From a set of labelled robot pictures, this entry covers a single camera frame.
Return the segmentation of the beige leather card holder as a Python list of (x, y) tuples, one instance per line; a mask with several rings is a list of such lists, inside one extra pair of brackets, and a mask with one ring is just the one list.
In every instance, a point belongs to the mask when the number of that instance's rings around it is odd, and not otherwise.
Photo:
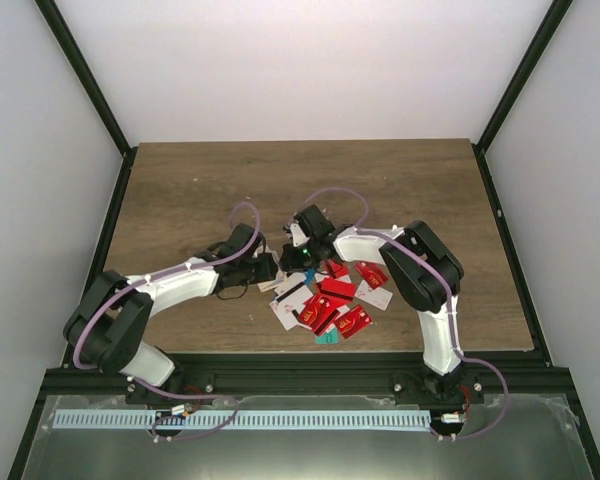
[(275, 289), (278, 285), (283, 283), (286, 279), (286, 275), (282, 271), (278, 271), (273, 280), (260, 282), (257, 284), (257, 288), (260, 292), (266, 292)]

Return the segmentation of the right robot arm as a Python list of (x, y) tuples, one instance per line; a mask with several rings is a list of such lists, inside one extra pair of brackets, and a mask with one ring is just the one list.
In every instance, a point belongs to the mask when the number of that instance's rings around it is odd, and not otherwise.
[(418, 314), (424, 341), (422, 390), (438, 403), (459, 393), (463, 351), (457, 304), (464, 270), (425, 222), (380, 230), (336, 227), (311, 205), (292, 217), (283, 231), (289, 238), (281, 255), (285, 272), (303, 272), (326, 260), (385, 267)]

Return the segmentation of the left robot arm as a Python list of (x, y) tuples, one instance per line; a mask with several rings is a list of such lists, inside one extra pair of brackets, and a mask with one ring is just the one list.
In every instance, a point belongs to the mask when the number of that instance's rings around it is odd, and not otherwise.
[(258, 229), (240, 223), (227, 240), (173, 267), (129, 277), (101, 273), (64, 326), (74, 365), (132, 377), (161, 403), (176, 402), (185, 381), (174, 360), (143, 341), (149, 320), (192, 299), (273, 280), (278, 267), (266, 247)]

